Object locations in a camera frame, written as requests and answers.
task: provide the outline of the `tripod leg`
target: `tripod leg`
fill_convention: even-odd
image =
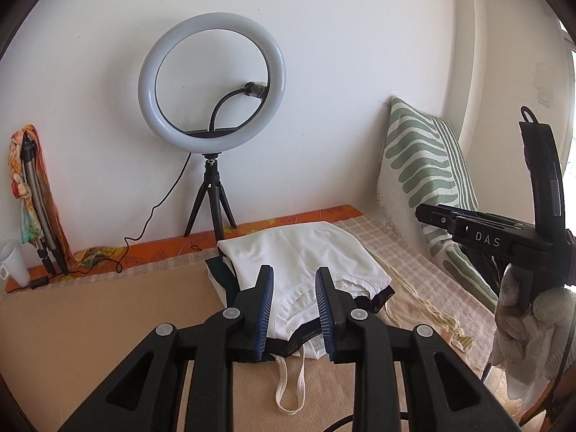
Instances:
[[[208,187],[208,199],[210,200],[210,212],[212,213],[212,224],[214,225],[214,235],[216,241],[224,240],[224,224],[222,223],[222,210],[218,201],[218,185],[212,183]]]
[[[190,213],[190,219],[188,219],[188,225],[186,226],[186,232],[184,232],[184,236],[188,237],[190,232],[192,231],[192,226],[194,225],[194,221],[196,220],[196,216],[198,216],[198,211],[200,211],[200,206],[202,205],[202,200],[204,199],[204,195],[206,194],[206,190],[208,190],[208,184],[203,182],[200,186],[200,190],[198,190],[198,194],[196,195],[196,200],[194,201],[194,206],[192,206],[192,212]]]
[[[226,217],[228,218],[228,222],[230,223],[230,227],[236,228],[236,222],[234,221],[234,216],[232,216],[232,210],[230,209],[230,203],[228,203],[228,198],[226,198],[226,193],[224,192],[224,187],[220,183],[218,184],[218,190],[220,191],[220,202],[222,203],[222,208],[224,208],[224,213],[226,213]]]

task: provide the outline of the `pillow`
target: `pillow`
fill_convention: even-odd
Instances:
[[[420,203],[476,211],[477,201],[451,126],[402,99],[390,102],[390,126],[378,177],[378,202],[402,238],[489,310],[497,297],[444,230],[418,222]]]

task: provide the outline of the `white wall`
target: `white wall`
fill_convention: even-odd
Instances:
[[[454,0],[454,56],[444,119],[468,154],[480,111],[486,70],[486,2]]]
[[[177,177],[186,153],[149,131],[136,82],[158,37],[212,11],[263,24],[287,67],[276,117],[221,156],[238,222],[344,203],[375,210],[387,100],[396,94],[443,113],[453,0],[42,0],[0,62],[2,157],[10,135],[34,123],[73,250],[138,235]],[[263,62],[240,36],[201,34],[166,60],[160,103],[178,125],[206,125],[223,94],[262,75]],[[253,102],[230,101],[220,124],[242,121]],[[145,240],[184,231],[202,173],[203,158],[193,156]],[[18,204],[4,159],[0,177],[0,240],[16,238]],[[211,227],[206,204],[194,231]],[[28,247],[29,263],[37,263]]]
[[[543,0],[486,0],[487,64],[480,112],[466,162],[480,209],[534,221],[523,158],[520,107],[549,123],[562,156],[568,126],[568,58],[558,20]],[[554,100],[539,103],[538,63],[553,74]]]

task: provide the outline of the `folded white garment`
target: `folded white garment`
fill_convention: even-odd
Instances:
[[[316,303],[316,271],[326,266],[336,289],[352,297],[373,299],[390,284],[390,277],[372,256],[348,232],[327,222],[280,226],[229,240],[220,240],[218,248],[224,261],[238,279],[240,290],[254,287],[260,266],[274,269],[274,293],[267,336],[289,340],[298,327],[319,317]],[[218,296],[226,306],[226,293],[210,276]],[[302,366],[298,378],[298,408],[285,410],[280,401],[286,388],[286,364],[275,356],[280,381],[276,405],[283,414],[295,414],[304,404],[304,357],[319,359],[326,353],[322,335],[306,342],[300,355]]]

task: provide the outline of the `orange bedsheet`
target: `orange bedsheet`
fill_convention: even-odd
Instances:
[[[328,208],[325,210],[317,210],[304,212],[300,214],[293,214],[292,216],[276,217],[275,219],[267,219],[257,222],[250,222],[241,224],[237,229],[224,228],[224,235],[226,238],[240,237],[242,235],[252,234],[259,230],[275,228],[277,226],[285,226],[287,224],[297,224],[302,222],[318,222],[326,221],[330,223],[338,222],[339,220],[350,219],[351,217],[362,216],[362,213],[350,205],[337,206],[335,208]],[[184,255],[186,253],[200,252],[216,246],[216,239],[214,238],[214,231],[198,232],[191,234],[188,237],[173,237],[164,240],[156,240],[154,242],[138,243],[130,246],[130,250],[126,257],[122,260],[122,267],[124,269],[151,263],[153,261],[165,260],[166,258]],[[124,253],[126,247],[117,249],[114,259],[118,259]],[[90,271],[89,275],[111,273],[115,271],[116,265],[111,261],[103,261],[97,267]],[[79,268],[82,271],[87,271],[87,268]],[[41,278],[48,273],[44,266],[39,265],[30,268],[31,279]],[[65,281],[73,278],[82,278],[84,276],[80,273],[57,276],[50,280],[50,283]],[[11,292],[18,289],[18,285],[12,279],[6,282],[6,292]]]

